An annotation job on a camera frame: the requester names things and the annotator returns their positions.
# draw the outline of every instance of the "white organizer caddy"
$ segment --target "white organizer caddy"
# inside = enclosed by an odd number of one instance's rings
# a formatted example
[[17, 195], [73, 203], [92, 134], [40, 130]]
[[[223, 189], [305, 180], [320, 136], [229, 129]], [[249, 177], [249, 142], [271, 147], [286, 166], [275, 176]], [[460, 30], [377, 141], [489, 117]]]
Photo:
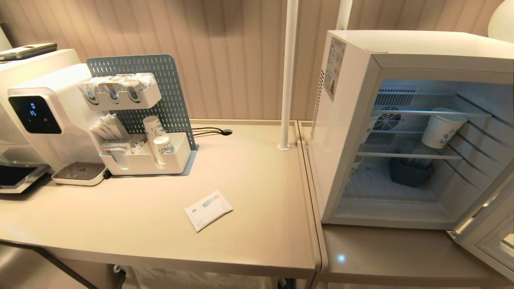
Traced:
[[98, 87], [95, 87], [95, 97], [98, 100], [98, 104], [92, 104], [88, 100], [88, 96], [82, 94], [84, 97], [84, 100], [86, 101], [87, 105], [89, 106], [89, 109], [92, 111], [116, 111], [116, 110], [139, 110], [139, 109], [150, 109], [152, 108], [159, 100], [161, 100], [162, 95], [159, 90], [159, 85], [157, 83], [154, 83], [150, 85], [147, 89], [142, 89], [140, 91], [137, 91], [138, 98], [136, 100], [133, 100], [130, 97], [130, 94], [126, 91], [118, 91], [116, 93], [117, 95], [117, 102], [114, 103], [111, 100], [111, 97], [104, 92], [101, 92]]
[[155, 160], [148, 142], [144, 144], [139, 153], [124, 155], [125, 167], [119, 166], [110, 155], [100, 154], [100, 157], [111, 174], [115, 176], [181, 174], [191, 155], [187, 135], [186, 133], [168, 133], [167, 135], [173, 143], [175, 152], [162, 154], [165, 165], [160, 165]]

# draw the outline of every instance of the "sticker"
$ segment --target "sticker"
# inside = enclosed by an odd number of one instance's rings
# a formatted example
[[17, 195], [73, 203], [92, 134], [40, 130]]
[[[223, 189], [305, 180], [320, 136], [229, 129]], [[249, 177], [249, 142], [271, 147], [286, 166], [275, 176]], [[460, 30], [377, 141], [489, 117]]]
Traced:
[[328, 60], [326, 62], [325, 80], [323, 81], [323, 87], [332, 102], [336, 94], [337, 81], [339, 79], [339, 73], [341, 73], [341, 64], [343, 63], [345, 48], [346, 44], [332, 38], [330, 51], [328, 52]]

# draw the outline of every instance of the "white sachet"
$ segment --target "white sachet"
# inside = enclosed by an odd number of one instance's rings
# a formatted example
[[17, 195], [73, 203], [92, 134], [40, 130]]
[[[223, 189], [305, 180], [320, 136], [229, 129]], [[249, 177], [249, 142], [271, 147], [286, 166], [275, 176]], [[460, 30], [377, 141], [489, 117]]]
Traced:
[[231, 210], [232, 207], [219, 191], [213, 192], [191, 207], [184, 209], [197, 232]]

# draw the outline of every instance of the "white lamp shade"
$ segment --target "white lamp shade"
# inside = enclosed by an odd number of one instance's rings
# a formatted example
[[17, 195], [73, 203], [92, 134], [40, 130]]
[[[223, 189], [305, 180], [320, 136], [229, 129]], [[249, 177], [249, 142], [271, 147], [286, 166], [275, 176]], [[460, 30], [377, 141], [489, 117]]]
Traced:
[[496, 8], [487, 34], [490, 38], [514, 43], [514, 0], [505, 0]]

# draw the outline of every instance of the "open fridge door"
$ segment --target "open fridge door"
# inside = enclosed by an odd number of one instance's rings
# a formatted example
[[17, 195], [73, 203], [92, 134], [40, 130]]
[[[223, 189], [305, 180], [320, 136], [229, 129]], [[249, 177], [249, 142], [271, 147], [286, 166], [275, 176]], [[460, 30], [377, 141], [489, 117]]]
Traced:
[[493, 269], [514, 281], [514, 173], [497, 194], [468, 222], [450, 235]]

